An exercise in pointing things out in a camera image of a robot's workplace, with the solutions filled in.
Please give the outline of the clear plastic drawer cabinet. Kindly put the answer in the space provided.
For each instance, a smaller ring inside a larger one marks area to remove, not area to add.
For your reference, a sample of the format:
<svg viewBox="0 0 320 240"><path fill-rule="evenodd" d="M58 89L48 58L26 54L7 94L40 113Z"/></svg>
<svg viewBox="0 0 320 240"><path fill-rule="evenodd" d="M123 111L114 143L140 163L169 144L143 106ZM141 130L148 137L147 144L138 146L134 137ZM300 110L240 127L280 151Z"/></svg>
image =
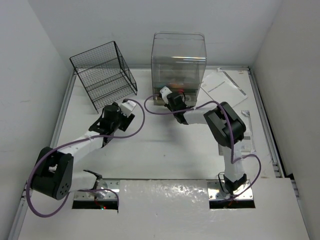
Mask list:
<svg viewBox="0 0 320 240"><path fill-rule="evenodd" d="M195 106L207 66L202 33L157 32L151 51L152 94L163 87L182 94L187 106Z"/></svg>

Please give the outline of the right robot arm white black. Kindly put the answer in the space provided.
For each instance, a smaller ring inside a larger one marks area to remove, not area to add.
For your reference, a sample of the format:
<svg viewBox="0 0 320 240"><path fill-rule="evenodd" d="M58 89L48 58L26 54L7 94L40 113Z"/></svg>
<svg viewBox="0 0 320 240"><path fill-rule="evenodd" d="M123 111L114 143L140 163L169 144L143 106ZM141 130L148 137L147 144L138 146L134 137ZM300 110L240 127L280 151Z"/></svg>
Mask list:
<svg viewBox="0 0 320 240"><path fill-rule="evenodd" d="M168 87L160 90L161 98L178 123L183 125L207 125L222 147L224 159L224 188L233 194L247 181L242 163L242 140L246 125L227 102L217 103L217 107L209 109L204 104L198 107L187 106L183 97L172 92Z"/></svg>

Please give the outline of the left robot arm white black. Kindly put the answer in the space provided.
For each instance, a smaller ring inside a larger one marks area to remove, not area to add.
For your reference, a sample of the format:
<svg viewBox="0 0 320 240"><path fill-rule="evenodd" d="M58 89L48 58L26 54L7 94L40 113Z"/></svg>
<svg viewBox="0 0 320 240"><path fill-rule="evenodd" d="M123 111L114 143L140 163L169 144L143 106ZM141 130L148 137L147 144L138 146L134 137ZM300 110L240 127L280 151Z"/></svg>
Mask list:
<svg viewBox="0 0 320 240"><path fill-rule="evenodd" d="M116 131L126 131L135 118L135 107L131 100L106 105L100 117L74 143L58 150L43 148L27 181L29 188L56 200L69 192L92 190L101 175L91 170L75 173L74 166L89 153L105 147Z"/></svg>

